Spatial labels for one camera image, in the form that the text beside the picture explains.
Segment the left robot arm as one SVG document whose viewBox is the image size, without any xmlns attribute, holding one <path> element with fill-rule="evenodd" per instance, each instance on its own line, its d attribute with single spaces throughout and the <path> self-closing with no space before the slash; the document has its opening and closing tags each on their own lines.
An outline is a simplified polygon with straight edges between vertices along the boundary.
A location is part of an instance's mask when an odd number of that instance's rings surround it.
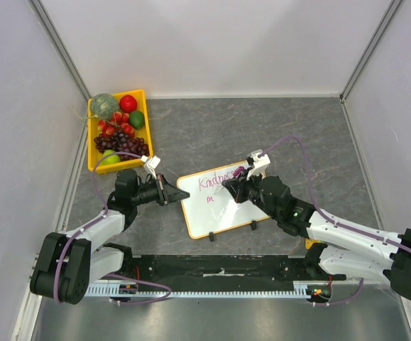
<svg viewBox="0 0 411 341">
<path fill-rule="evenodd" d="M 161 174 L 142 180 L 133 169 L 119 171 L 114 191 L 94 219 L 67 233 L 51 232 L 45 237 L 31 276 L 31 293 L 75 305 L 91 283 L 108 274 L 128 278 L 133 261 L 108 241 L 131 226 L 139 206 L 151 202 L 166 206 L 189 197 Z"/>
</svg>

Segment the yellow framed whiteboard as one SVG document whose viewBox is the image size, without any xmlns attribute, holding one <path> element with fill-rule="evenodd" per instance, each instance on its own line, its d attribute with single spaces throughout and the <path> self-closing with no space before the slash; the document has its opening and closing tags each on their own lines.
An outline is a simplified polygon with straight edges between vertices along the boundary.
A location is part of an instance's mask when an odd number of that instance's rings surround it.
<svg viewBox="0 0 411 341">
<path fill-rule="evenodd" d="M 241 161 L 177 179 L 177 187 L 190 194 L 181 201 L 181 205 L 192 239 L 268 219 L 267 214 L 250 202 L 237 204 L 221 185 L 222 181 L 231 179 L 239 168 L 247 167 L 247 162 Z"/>
</svg>

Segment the pink capped whiteboard marker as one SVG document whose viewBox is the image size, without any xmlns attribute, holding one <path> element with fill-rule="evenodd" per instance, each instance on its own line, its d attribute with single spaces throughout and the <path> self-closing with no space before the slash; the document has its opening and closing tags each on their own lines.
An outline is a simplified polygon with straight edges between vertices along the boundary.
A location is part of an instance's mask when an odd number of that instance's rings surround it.
<svg viewBox="0 0 411 341">
<path fill-rule="evenodd" d="M 243 166 L 239 166 L 236 170 L 233 171 L 231 179 L 237 178 L 244 170 L 245 168 Z M 221 184 L 217 187 L 214 193 L 217 194 L 223 189 L 224 189 L 223 182 L 221 182 Z"/>
</svg>

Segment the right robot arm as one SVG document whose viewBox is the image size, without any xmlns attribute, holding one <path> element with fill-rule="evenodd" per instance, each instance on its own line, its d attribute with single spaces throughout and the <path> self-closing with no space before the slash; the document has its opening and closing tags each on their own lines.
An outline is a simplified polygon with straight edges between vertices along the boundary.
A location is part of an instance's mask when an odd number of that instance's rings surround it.
<svg viewBox="0 0 411 341">
<path fill-rule="evenodd" d="M 294 197 L 279 177 L 241 176 L 222 185 L 235 202 L 255 205 L 285 233 L 318 241 L 303 261 L 308 278 L 342 275 L 380 281 L 411 301 L 411 229 L 398 234 L 330 217 Z"/>
</svg>

